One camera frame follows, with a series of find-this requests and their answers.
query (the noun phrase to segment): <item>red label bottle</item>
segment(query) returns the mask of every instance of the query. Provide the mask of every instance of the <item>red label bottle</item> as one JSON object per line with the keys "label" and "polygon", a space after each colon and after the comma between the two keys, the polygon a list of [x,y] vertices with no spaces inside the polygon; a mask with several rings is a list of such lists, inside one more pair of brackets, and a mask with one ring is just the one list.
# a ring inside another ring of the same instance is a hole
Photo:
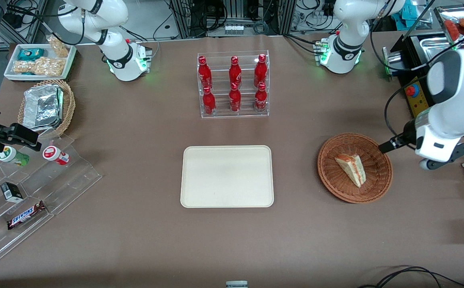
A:
{"label": "red label bottle", "polygon": [[210,67],[207,64],[205,56],[198,57],[198,75],[202,86],[209,86],[212,89],[212,74]]}
{"label": "red label bottle", "polygon": [[232,56],[230,62],[232,63],[230,70],[228,71],[230,83],[237,83],[237,85],[241,87],[241,68],[239,67],[239,58],[237,56]]}
{"label": "red label bottle", "polygon": [[265,54],[260,54],[259,62],[257,63],[257,66],[255,66],[255,78],[253,80],[253,85],[257,88],[259,87],[260,82],[265,81],[265,76],[267,75],[267,65],[265,64],[266,58]]}
{"label": "red label bottle", "polygon": [[232,112],[239,112],[241,110],[241,93],[239,92],[239,86],[237,83],[230,83],[230,110]]}
{"label": "red label bottle", "polygon": [[203,106],[205,110],[205,114],[214,116],[216,115],[216,98],[214,95],[210,93],[210,87],[204,86],[203,87]]}
{"label": "red label bottle", "polygon": [[265,92],[265,83],[259,83],[259,90],[255,93],[255,104],[254,108],[256,112],[262,112],[265,110],[265,102],[267,101],[267,93]]}

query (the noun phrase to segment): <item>sandwich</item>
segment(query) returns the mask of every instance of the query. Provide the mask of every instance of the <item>sandwich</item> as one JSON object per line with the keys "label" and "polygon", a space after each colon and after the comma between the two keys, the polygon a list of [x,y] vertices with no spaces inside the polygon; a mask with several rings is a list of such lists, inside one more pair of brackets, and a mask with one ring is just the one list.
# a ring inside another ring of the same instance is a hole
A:
{"label": "sandwich", "polygon": [[365,183],[365,170],[357,154],[347,155],[339,154],[335,157],[335,161],[340,165],[342,170],[349,176],[351,181],[360,188]]}

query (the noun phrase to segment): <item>brown wicker basket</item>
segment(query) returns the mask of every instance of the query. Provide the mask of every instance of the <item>brown wicker basket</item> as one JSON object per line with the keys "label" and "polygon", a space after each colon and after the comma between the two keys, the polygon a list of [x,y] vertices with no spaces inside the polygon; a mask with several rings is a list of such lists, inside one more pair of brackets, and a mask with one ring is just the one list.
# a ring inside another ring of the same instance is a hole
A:
{"label": "brown wicker basket", "polygon": [[[46,85],[46,84],[57,84],[63,89],[63,122],[56,128],[58,135],[61,135],[68,129],[71,119],[73,117],[73,111],[75,110],[75,98],[70,86],[63,80],[45,80],[36,84],[34,87]],[[18,122],[22,124],[24,122],[24,107],[25,98],[22,100],[20,111],[18,112]]]}
{"label": "brown wicker basket", "polygon": [[[341,153],[358,154],[365,169],[366,182],[358,188],[335,161]],[[394,172],[378,143],[361,134],[343,133],[324,143],[317,158],[317,171],[326,188],[336,197],[355,204],[370,203],[387,193]]]}

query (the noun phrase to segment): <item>brown tablecloth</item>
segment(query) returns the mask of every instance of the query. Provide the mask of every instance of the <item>brown tablecloth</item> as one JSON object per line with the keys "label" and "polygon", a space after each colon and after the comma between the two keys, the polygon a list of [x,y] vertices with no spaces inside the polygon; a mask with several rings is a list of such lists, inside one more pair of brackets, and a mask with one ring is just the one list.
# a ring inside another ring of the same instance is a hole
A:
{"label": "brown tablecloth", "polygon": [[[378,49],[399,35],[377,33]],[[271,115],[202,120],[197,53],[264,49],[271,56]],[[409,149],[393,151],[392,187],[372,204],[347,204],[318,178],[316,156],[329,137],[391,137],[383,107],[400,85],[384,79],[365,49],[351,73],[336,75],[281,36],[162,42],[151,73],[120,82],[100,62],[98,47],[78,47],[67,134],[104,178],[0,260],[0,287],[219,288],[243,279],[251,288],[346,288],[408,264],[464,282],[460,163],[429,172]],[[3,81],[0,123],[16,120],[22,91],[31,86]],[[409,120],[402,97],[389,115],[397,130]],[[274,205],[183,208],[184,149],[232,144],[271,148]],[[429,279],[406,275],[398,282],[434,287]]]}

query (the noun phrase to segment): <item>small box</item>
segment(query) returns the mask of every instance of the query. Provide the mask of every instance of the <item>small box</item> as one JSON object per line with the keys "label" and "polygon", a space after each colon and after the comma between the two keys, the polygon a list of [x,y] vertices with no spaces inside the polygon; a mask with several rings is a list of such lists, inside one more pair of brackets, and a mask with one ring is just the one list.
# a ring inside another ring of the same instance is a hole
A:
{"label": "small box", "polygon": [[1,184],[1,190],[4,194],[4,198],[8,202],[18,203],[24,199],[24,197],[20,194],[20,189],[13,183],[4,182]]}

